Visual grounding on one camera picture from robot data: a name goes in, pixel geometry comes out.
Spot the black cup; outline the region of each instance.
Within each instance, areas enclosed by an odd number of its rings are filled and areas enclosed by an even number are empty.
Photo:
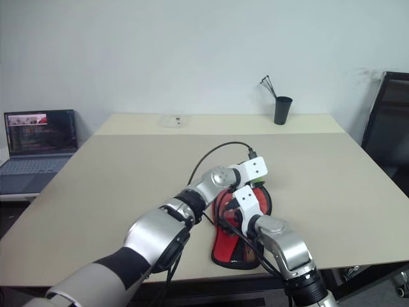
[[[287,121],[289,107],[293,99],[285,96],[278,96],[275,98],[275,113],[274,123],[277,125],[284,125]]]

